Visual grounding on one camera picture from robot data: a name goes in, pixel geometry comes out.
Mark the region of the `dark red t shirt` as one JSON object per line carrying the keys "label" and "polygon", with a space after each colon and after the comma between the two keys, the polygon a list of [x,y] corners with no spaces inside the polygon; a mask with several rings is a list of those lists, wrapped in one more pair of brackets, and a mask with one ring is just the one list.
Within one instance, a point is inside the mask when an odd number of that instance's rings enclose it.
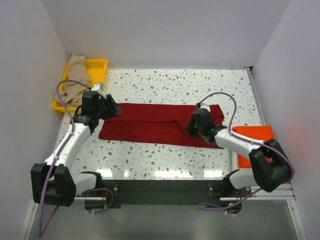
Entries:
{"label": "dark red t shirt", "polygon": [[104,121],[100,140],[211,148],[200,136],[187,134],[195,105],[120,103],[122,112]]}

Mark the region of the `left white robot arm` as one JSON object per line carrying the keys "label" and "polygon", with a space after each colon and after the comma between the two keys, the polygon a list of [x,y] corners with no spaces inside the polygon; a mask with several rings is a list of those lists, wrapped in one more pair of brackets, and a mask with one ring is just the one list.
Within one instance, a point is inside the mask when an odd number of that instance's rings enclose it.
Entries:
{"label": "left white robot arm", "polygon": [[83,171],[72,175],[70,170],[99,121],[114,118],[121,112],[122,108],[111,94],[104,95],[99,90],[89,90],[83,94],[82,105],[71,115],[62,142],[42,164],[36,163],[30,170],[35,203],[69,207],[76,196],[86,191],[92,196],[103,192],[100,173]]}

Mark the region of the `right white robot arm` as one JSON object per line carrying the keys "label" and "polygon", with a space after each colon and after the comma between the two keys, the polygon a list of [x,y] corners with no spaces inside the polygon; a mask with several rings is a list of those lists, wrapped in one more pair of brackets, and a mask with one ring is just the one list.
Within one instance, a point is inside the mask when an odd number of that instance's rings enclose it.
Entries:
{"label": "right white robot arm", "polygon": [[234,169],[223,178],[222,189],[227,196],[233,197],[245,187],[260,187],[271,193],[294,176],[292,164],[275,139],[263,141],[235,134],[224,125],[215,125],[205,108],[196,109],[191,114],[186,133],[250,161],[250,169]]}

